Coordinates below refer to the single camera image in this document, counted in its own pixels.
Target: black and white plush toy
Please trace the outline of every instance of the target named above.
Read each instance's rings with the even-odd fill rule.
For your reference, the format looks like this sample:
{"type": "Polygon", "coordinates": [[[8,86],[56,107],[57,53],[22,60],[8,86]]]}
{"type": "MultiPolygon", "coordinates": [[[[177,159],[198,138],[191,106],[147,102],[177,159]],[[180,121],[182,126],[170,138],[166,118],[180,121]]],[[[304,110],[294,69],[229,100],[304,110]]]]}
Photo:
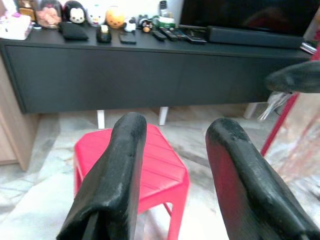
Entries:
{"type": "Polygon", "coordinates": [[[63,8],[66,21],[71,21],[74,24],[82,24],[85,18],[85,9],[78,1],[67,1],[63,8]]]}
{"type": "Polygon", "coordinates": [[[135,17],[127,18],[124,22],[124,30],[128,33],[132,33],[136,30],[137,20],[135,17]]]}

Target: soundbar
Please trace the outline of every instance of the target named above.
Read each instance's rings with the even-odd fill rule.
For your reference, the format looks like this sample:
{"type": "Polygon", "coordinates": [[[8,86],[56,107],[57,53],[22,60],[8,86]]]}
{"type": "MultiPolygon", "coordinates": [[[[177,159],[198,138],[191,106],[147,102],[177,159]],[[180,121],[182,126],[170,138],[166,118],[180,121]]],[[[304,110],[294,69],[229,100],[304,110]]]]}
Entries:
{"type": "Polygon", "coordinates": [[[239,44],[286,49],[298,49],[303,42],[302,36],[216,26],[207,27],[206,37],[207,41],[210,43],[239,44]]]}

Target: wooden panel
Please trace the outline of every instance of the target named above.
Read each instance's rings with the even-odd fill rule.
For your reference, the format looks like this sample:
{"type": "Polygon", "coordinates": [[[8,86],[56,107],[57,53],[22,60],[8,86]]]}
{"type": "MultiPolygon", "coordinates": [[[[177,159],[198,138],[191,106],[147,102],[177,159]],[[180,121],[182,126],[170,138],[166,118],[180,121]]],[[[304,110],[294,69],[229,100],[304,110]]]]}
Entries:
{"type": "Polygon", "coordinates": [[[21,113],[4,63],[1,59],[0,124],[22,169],[27,170],[37,133],[38,116],[23,115],[21,113]]]}
{"type": "Polygon", "coordinates": [[[0,165],[7,165],[7,164],[18,164],[18,160],[4,160],[4,161],[0,161],[0,165]]]}
{"type": "Polygon", "coordinates": [[[0,162],[7,160],[15,160],[16,155],[5,133],[4,128],[0,124],[0,162]]]}

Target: television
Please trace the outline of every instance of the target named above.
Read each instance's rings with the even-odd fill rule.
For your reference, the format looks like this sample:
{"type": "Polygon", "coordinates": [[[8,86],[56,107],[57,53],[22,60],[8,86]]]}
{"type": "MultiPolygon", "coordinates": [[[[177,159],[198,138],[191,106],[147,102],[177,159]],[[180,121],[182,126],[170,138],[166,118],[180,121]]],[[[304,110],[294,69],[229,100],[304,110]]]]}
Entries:
{"type": "Polygon", "coordinates": [[[320,0],[184,0],[180,24],[302,39],[319,5],[320,0]]]}

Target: plush toy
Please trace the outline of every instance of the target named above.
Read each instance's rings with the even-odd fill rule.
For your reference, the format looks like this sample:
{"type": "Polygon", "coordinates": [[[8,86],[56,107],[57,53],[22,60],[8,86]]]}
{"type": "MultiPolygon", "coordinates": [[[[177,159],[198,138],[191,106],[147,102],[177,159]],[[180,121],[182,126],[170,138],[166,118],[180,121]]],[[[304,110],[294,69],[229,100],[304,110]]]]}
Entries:
{"type": "Polygon", "coordinates": [[[63,8],[64,18],[74,24],[82,24],[85,18],[85,9],[78,1],[67,1],[63,8]]]}
{"type": "Polygon", "coordinates": [[[139,15],[137,24],[138,28],[142,29],[144,33],[150,33],[154,27],[152,19],[148,18],[148,15],[139,15]]]}
{"type": "Polygon", "coordinates": [[[117,6],[111,6],[106,12],[106,22],[111,28],[118,29],[124,25],[125,14],[117,6]]]}
{"type": "Polygon", "coordinates": [[[87,8],[86,20],[91,26],[97,27],[105,23],[106,10],[101,4],[93,4],[87,8]]]}
{"type": "Polygon", "coordinates": [[[133,31],[136,30],[136,27],[137,27],[137,20],[135,17],[131,17],[131,18],[127,18],[125,20],[125,23],[123,25],[124,27],[124,30],[128,33],[131,33],[133,31]]]}

